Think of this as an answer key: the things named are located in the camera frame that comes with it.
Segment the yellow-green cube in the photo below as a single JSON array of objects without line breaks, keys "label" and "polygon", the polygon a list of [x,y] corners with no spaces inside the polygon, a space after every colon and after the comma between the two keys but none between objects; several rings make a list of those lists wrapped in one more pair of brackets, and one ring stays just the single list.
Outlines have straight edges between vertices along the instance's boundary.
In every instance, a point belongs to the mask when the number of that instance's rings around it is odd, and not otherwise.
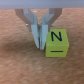
[{"label": "yellow-green cube", "polygon": [[51,29],[47,34],[46,57],[66,57],[69,42],[65,29]]}]

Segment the block top face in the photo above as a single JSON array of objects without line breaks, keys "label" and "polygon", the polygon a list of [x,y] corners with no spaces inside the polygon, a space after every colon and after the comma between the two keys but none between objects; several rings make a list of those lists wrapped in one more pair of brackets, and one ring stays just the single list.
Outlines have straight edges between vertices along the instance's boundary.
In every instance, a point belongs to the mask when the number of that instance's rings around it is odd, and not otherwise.
[{"label": "block top face", "polygon": [[51,29],[47,35],[47,46],[69,46],[65,29]]},{"label": "block top face", "polygon": [[0,9],[84,7],[84,0],[0,0]]}]

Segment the toy block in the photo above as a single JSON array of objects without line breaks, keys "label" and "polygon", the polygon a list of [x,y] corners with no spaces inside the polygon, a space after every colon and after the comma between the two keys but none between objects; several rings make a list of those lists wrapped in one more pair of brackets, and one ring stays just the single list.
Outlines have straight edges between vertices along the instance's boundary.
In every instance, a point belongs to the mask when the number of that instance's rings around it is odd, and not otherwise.
[{"label": "toy block", "polygon": [[66,57],[69,42],[65,29],[51,29],[47,34],[46,57]]}]

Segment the brown surface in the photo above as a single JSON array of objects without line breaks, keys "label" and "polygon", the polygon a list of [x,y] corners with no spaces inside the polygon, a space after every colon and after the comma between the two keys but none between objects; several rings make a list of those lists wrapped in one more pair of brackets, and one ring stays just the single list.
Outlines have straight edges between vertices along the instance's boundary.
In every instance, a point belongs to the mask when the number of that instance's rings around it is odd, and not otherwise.
[{"label": "brown surface", "polygon": [[[48,9],[33,10],[41,23]],[[15,11],[0,10],[0,84],[84,84],[84,8],[63,9],[53,28],[67,31],[66,58],[46,58]]]}]

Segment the black line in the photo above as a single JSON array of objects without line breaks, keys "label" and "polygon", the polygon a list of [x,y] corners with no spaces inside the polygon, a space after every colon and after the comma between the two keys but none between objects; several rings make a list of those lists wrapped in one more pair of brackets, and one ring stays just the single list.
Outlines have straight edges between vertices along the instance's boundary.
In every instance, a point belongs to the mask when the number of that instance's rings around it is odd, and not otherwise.
[{"label": "black line", "polygon": [[51,51],[51,52],[63,52],[63,51]]}]

